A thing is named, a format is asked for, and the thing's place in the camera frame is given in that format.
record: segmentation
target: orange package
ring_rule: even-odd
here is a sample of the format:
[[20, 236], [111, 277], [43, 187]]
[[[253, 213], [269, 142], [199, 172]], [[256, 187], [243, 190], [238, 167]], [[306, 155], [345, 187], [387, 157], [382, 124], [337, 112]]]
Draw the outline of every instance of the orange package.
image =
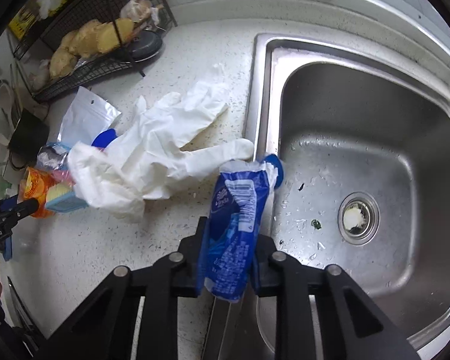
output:
[[34, 168], [27, 168], [26, 179], [20, 183], [20, 192], [23, 191], [23, 199], [35, 198], [38, 200], [39, 208], [31, 216], [34, 218], [47, 218], [55, 213], [45, 209], [48, 189], [57, 182], [48, 173], [41, 172]]

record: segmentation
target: drain strainer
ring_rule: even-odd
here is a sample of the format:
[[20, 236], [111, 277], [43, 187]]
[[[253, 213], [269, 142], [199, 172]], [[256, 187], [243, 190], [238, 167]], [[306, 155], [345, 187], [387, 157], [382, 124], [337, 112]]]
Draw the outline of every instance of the drain strainer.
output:
[[377, 232], [379, 219], [377, 202], [365, 192], [348, 195], [338, 210], [338, 228], [352, 245], [369, 242]]

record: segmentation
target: yellow object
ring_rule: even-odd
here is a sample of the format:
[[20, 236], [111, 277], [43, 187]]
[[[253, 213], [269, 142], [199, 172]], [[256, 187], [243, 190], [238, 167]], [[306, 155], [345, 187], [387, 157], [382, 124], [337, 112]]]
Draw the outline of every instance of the yellow object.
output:
[[23, 199], [35, 198], [38, 200], [38, 210], [31, 216], [34, 218], [46, 218], [53, 215], [52, 211], [45, 209], [45, 202], [47, 199], [48, 189], [53, 186], [56, 181], [48, 174], [36, 170], [34, 168], [27, 168], [26, 172], [27, 181], [24, 186]]
[[[130, 35], [133, 32], [133, 21], [128, 18], [123, 18], [117, 19], [115, 23], [122, 42], [128, 42], [130, 40]], [[101, 53], [108, 53], [120, 44], [113, 23], [106, 23], [99, 28], [99, 31], [97, 32], [97, 41], [98, 51]]]
[[77, 57], [69, 53], [66, 48], [59, 47], [50, 60], [50, 78], [65, 77], [73, 71], [77, 64]]
[[22, 7], [20, 11], [13, 17], [8, 27], [11, 29], [13, 34], [18, 40], [21, 40], [23, 36], [27, 33], [29, 28], [35, 24], [37, 21], [37, 16], [27, 7]]
[[68, 185], [60, 183], [56, 184], [48, 189], [48, 192], [46, 194], [46, 202], [50, 202], [53, 199], [59, 198], [62, 195], [65, 195], [66, 193], [72, 192], [72, 188], [70, 188]]
[[97, 27], [99, 27], [100, 25], [101, 22], [96, 19], [90, 20], [82, 25], [70, 42], [68, 50], [76, 56], [80, 55], [85, 58], [96, 54], [96, 31]]
[[75, 35], [77, 34], [77, 30], [75, 31], [70, 31], [68, 34], [66, 34], [63, 38], [62, 41], [60, 42], [60, 47], [66, 48], [68, 50], [68, 48], [70, 47], [70, 44], [72, 43], [73, 38], [75, 38]]

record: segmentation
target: blue plastic bag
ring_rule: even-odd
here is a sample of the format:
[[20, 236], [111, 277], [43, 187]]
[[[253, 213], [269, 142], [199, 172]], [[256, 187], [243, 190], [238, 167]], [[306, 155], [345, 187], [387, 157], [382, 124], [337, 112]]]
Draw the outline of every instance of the blue plastic bag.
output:
[[275, 155], [265, 161], [230, 161], [220, 167], [207, 222], [209, 249], [205, 287], [237, 302], [247, 285], [263, 209], [283, 179]]

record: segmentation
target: black tool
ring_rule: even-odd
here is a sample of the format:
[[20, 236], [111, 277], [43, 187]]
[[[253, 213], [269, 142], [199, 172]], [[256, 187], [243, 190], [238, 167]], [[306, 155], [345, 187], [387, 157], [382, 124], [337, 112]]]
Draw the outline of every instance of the black tool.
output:
[[17, 225], [18, 221], [33, 214], [38, 210], [38, 200], [28, 199], [18, 203], [9, 211], [0, 211], [0, 242], [12, 235], [12, 228]]
[[[36, 358], [129, 359], [140, 297], [145, 303], [137, 359], [176, 360], [177, 299], [200, 293], [207, 218], [177, 252], [153, 266], [116, 267], [39, 349]], [[277, 297], [275, 358], [315, 359], [309, 294], [314, 294], [325, 360], [418, 360], [404, 335], [337, 265], [303, 266], [259, 235], [250, 274], [259, 297]]]

